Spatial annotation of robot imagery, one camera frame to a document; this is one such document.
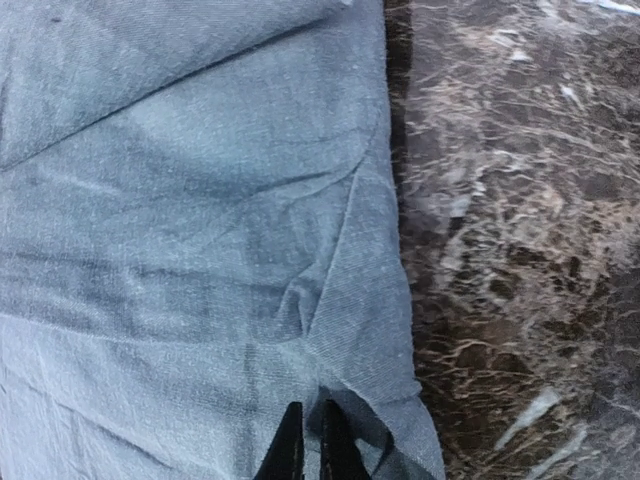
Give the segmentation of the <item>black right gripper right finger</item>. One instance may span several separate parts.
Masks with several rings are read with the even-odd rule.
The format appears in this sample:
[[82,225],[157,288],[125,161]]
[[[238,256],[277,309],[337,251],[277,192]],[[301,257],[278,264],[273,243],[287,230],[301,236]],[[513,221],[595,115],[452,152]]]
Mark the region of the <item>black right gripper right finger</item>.
[[369,480],[349,422],[334,400],[324,403],[321,434],[321,480]]

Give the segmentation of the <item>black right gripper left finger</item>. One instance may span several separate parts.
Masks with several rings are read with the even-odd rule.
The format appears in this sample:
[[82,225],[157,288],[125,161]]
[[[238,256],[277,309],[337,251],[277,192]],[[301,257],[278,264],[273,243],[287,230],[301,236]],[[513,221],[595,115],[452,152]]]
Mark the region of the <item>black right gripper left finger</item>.
[[304,478],[303,404],[291,402],[278,425],[255,480]]

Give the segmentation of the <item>grey long sleeve shirt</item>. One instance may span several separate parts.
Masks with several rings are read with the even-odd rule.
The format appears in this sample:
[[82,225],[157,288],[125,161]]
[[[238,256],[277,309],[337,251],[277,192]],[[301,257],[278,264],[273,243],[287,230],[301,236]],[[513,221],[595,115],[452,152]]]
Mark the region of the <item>grey long sleeve shirt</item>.
[[443,478],[390,123],[380,1],[3,2],[2,477]]

